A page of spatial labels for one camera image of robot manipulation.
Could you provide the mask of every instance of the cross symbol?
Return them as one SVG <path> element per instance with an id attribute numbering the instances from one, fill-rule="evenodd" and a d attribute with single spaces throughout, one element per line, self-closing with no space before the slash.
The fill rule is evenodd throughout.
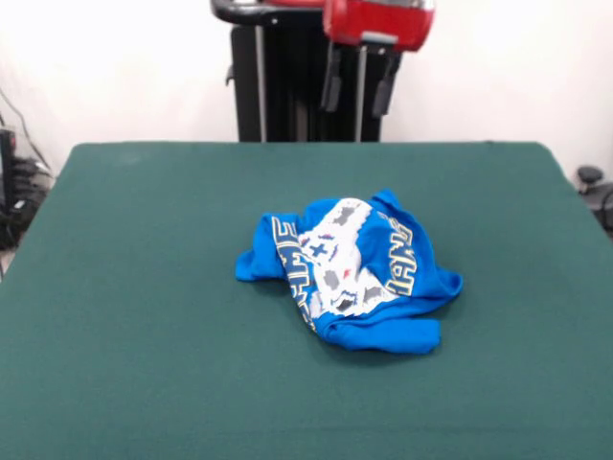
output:
<path id="1" fill-rule="evenodd" d="M 328 254 L 328 251 L 324 249 L 324 245 L 320 244 L 319 246 L 309 246 L 313 250 L 313 257 L 317 257 L 320 254 Z"/>

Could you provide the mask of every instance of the white graphic print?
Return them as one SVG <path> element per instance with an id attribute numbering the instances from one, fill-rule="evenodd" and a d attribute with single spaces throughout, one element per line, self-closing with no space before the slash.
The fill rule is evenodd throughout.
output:
<path id="1" fill-rule="evenodd" d="M 357 316 L 398 298 L 361 267 L 356 242 L 372 210 L 362 200 L 341 199 L 315 228 L 298 236 L 303 254 L 313 263 L 319 289 L 308 306 L 312 318 L 326 312 Z"/>

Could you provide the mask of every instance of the white wall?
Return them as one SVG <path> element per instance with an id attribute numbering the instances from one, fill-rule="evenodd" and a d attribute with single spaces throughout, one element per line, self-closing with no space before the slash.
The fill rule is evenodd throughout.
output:
<path id="1" fill-rule="evenodd" d="M 236 139 L 230 27 L 208 0 L 0 6 L 0 84 L 56 170 L 79 142 Z M 610 0 L 439 0 L 384 140 L 536 140 L 569 175 L 613 174 L 612 24 Z"/>

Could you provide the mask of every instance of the green felt surface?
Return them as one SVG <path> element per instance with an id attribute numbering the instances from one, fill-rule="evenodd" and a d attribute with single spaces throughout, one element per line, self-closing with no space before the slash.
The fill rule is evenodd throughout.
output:
<path id="1" fill-rule="evenodd" d="M 432 355 L 234 280 L 262 213 L 386 187 L 465 276 Z M 613 458 L 613 247 L 538 145 L 81 146 L 0 309 L 2 460 Z"/>

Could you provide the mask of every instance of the blue t-shirt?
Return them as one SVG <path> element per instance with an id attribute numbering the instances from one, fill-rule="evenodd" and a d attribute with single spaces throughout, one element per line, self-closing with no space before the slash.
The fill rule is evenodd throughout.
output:
<path id="1" fill-rule="evenodd" d="M 446 304 L 462 277 L 436 266 L 423 228 L 390 191 L 369 201 L 324 199 L 296 214 L 266 214 L 237 279 L 279 278 L 306 323 L 348 350 L 425 354 L 439 322 L 414 318 Z"/>

